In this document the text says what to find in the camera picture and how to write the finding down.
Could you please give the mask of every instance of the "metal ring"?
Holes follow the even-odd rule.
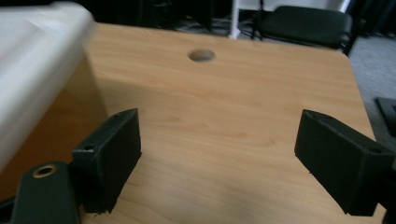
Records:
[[[44,165],[41,166],[40,168],[36,169],[33,172],[33,177],[34,178],[43,178],[49,175],[52,175],[53,173],[55,173],[57,170],[56,165],[54,164],[48,164],[48,165]]]

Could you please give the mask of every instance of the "wood grain surface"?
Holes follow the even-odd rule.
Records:
[[[99,24],[87,55],[107,114],[139,109],[143,156],[84,224],[381,222],[345,215],[293,152],[303,109],[373,136],[340,52]]]

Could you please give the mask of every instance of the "black plastic mount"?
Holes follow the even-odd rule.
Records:
[[[396,100],[380,97],[375,100],[388,126],[390,135],[396,137]]]
[[[345,213],[372,216],[377,203],[395,211],[395,153],[370,138],[304,110],[294,152]]]
[[[107,119],[73,150],[73,161],[51,161],[26,172],[18,194],[2,208],[1,223],[80,223],[88,213],[111,212],[141,156],[137,109]]]

